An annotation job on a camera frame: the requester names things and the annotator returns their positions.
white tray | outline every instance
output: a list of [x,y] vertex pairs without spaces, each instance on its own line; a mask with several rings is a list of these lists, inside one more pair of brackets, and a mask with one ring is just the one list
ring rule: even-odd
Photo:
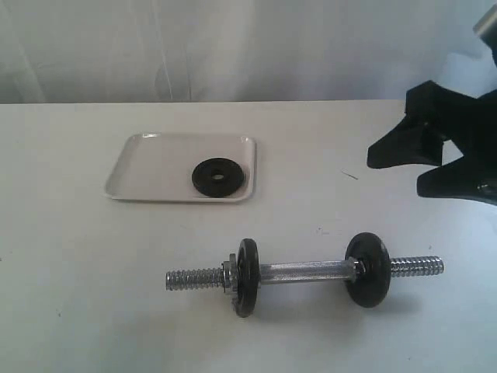
[[[211,158],[237,162],[245,174],[231,196],[202,195],[192,184],[195,167]],[[255,142],[229,134],[136,134],[128,138],[107,180],[107,197],[160,202],[220,202],[244,200],[255,179]]]

white table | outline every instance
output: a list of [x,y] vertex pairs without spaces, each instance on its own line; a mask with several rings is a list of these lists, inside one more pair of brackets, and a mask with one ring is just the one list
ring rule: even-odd
[[[0,106],[2,372],[493,371],[497,207],[416,196],[426,166],[373,170],[401,101]],[[142,131],[246,134],[241,204],[134,204],[103,185]],[[345,175],[354,175],[357,180]],[[358,232],[446,273],[392,280],[362,309],[343,284],[262,287],[238,318],[219,289],[165,291],[168,269],[337,260]]]

metal bar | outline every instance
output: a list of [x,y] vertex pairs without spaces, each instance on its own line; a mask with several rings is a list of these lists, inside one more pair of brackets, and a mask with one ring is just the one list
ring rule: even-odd
[[262,285],[356,279],[353,260],[260,264]]

black weight plate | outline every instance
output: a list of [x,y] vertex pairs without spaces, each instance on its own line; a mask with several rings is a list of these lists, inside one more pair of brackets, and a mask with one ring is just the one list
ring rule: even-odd
[[192,173],[192,183],[208,197],[222,198],[233,194],[245,179],[237,162],[226,158],[212,158],[201,162]]
[[365,274],[356,281],[346,281],[347,291],[355,303],[366,308],[379,305],[388,293],[391,262],[381,239],[373,233],[356,235],[345,254],[363,262]]
[[259,287],[259,254],[253,239],[243,239],[238,251],[238,299],[235,311],[240,317],[248,317],[255,308]]

white curtain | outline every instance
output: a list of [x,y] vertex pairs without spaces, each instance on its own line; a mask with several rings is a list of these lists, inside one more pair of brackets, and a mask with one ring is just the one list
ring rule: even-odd
[[493,0],[0,0],[0,103],[403,98],[497,88]]

